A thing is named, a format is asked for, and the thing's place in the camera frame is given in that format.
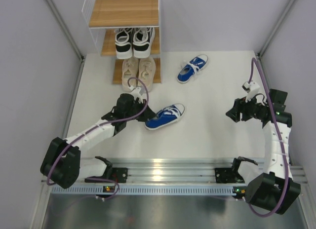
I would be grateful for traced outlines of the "black white sneaker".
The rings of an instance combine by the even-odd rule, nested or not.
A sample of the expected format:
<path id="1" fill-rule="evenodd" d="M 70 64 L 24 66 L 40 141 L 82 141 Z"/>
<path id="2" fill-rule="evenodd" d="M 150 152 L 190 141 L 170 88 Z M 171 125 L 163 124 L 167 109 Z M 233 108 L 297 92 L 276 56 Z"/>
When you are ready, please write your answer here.
<path id="1" fill-rule="evenodd" d="M 115 29 L 115 47 L 118 59 L 129 59 L 133 55 L 132 51 L 132 35 L 133 28 Z"/>
<path id="2" fill-rule="evenodd" d="M 155 38 L 154 27 L 137 28 L 133 35 L 133 55 L 138 59 L 148 58 Z"/>

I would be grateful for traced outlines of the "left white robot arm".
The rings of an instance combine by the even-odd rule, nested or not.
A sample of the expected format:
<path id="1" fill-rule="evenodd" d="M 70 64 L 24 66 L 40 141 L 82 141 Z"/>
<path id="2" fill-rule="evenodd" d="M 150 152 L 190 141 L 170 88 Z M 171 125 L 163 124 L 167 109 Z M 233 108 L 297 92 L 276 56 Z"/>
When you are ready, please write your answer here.
<path id="1" fill-rule="evenodd" d="M 112 182 L 113 165 L 106 158 L 81 155 L 126 128 L 129 121 L 146 122 L 155 117 L 148 106 L 149 98 L 123 93 L 110 112 L 81 133 L 62 139 L 54 138 L 48 147 L 40 172 L 47 185 L 67 189 L 78 180 Z"/>

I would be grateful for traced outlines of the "beige lace sneaker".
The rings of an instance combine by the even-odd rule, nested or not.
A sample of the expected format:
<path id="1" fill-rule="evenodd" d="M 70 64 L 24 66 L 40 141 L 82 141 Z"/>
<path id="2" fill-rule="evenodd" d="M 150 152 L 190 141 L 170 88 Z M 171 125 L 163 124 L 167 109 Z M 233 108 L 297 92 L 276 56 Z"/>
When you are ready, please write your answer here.
<path id="1" fill-rule="evenodd" d="M 143 82 L 148 91 L 152 90 L 153 80 L 156 72 L 156 63 L 153 57 L 140 59 L 138 78 Z"/>
<path id="2" fill-rule="evenodd" d="M 125 92 L 129 92 L 128 79 L 131 77 L 137 77 L 139 68 L 139 59 L 135 57 L 131 57 L 129 59 L 125 59 L 122 64 L 122 89 Z"/>

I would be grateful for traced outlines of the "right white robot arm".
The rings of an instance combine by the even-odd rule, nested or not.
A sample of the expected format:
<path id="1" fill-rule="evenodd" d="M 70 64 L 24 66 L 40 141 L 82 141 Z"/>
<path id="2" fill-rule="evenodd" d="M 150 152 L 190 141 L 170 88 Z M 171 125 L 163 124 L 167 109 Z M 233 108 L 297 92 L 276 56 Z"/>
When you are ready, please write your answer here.
<path id="1" fill-rule="evenodd" d="M 270 89 L 268 103 L 259 103 L 259 89 L 246 88 L 247 96 L 235 99 L 226 116 L 234 122 L 260 120 L 265 138 L 265 161 L 261 171 L 258 163 L 239 156 L 233 160 L 231 178 L 245 182 L 245 201 L 251 206 L 284 214 L 301 192 L 293 181 L 289 167 L 288 140 L 292 115 L 285 111 L 287 92 Z"/>

